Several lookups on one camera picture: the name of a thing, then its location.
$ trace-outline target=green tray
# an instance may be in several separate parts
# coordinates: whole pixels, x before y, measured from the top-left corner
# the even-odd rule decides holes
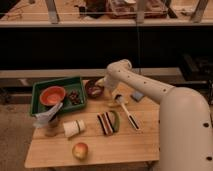
[[[35,83],[33,85],[31,110],[30,110],[31,116],[35,116],[36,113],[45,112],[49,110],[49,108],[40,103],[39,96],[45,88],[55,85],[64,87],[67,93],[70,93],[72,90],[77,90],[79,92],[79,97],[82,102],[81,104],[73,105],[70,102],[70,100],[67,97],[65,97],[63,100],[63,106],[58,111],[58,114],[72,112],[78,109],[82,109],[86,106],[87,102],[86,93],[81,77],[76,76],[71,78],[43,81]]]

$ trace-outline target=red bowl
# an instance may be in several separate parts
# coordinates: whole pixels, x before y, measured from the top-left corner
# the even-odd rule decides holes
[[[51,86],[42,91],[40,102],[45,106],[54,106],[61,102],[66,95],[66,90],[61,86]]]

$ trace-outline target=utensil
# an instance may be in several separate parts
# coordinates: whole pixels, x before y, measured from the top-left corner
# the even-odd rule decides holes
[[[126,105],[125,105],[125,103],[124,103],[125,100],[124,100],[123,96],[122,96],[121,94],[117,94],[117,95],[115,96],[115,101],[116,101],[118,104],[121,105],[121,107],[123,108],[123,110],[124,110],[125,114],[127,115],[128,119],[129,119],[129,121],[130,121],[130,123],[132,124],[132,126],[133,126],[136,130],[139,130],[140,128],[139,128],[139,126],[138,126],[138,124],[137,124],[135,118],[132,116],[132,114],[131,114],[131,113],[127,110],[127,108],[126,108]]]

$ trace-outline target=wooden tabletop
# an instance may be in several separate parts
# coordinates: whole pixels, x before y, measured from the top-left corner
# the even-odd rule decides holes
[[[120,83],[117,89],[129,102],[128,110],[137,119],[141,130],[135,131],[121,107],[109,108],[109,94],[105,90],[98,99],[88,99],[86,108],[60,116],[55,137],[46,137],[44,129],[35,129],[26,157],[26,168],[77,166],[93,164],[129,163],[159,159],[158,109],[159,105],[144,97],[139,103],[130,98],[133,89]],[[118,133],[104,136],[97,114],[116,110],[120,115]],[[85,132],[70,138],[65,137],[62,123],[83,119]],[[85,142],[89,153],[84,161],[75,159],[72,147]]]

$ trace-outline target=apple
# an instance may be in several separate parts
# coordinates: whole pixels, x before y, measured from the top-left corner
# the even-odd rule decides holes
[[[79,160],[84,160],[88,154],[88,145],[84,142],[75,144],[72,148],[72,154]]]

